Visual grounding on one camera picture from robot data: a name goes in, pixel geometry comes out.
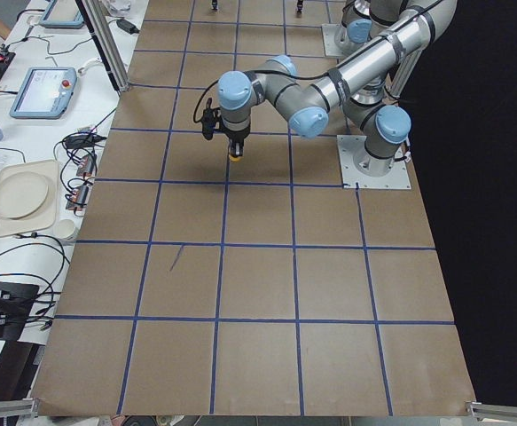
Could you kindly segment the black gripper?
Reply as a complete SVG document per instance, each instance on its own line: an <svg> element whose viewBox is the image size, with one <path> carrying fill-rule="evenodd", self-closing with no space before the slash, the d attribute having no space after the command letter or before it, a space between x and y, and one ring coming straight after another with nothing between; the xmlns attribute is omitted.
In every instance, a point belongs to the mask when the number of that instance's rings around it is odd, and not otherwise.
<svg viewBox="0 0 517 426"><path fill-rule="evenodd" d="M244 139L250 133L250 117L241 122L230 122L223 115L220 118L220 131L229 139L229 155L234 155L234 141L237 143L237 156L244 155Z"/></svg>

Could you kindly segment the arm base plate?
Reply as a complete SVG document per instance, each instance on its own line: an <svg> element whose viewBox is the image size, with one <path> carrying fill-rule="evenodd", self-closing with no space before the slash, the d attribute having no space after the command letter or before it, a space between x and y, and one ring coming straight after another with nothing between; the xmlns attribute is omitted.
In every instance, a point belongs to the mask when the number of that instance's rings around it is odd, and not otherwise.
<svg viewBox="0 0 517 426"><path fill-rule="evenodd" d="M366 150L366 136L338 135L341 181L345 189L411 190L406 161L397 146L388 159L372 157Z"/></svg>
<svg viewBox="0 0 517 426"><path fill-rule="evenodd" d="M323 24L322 36L325 56L343 59L370 41L372 22L366 19L355 20L346 27L342 24Z"/></svg>

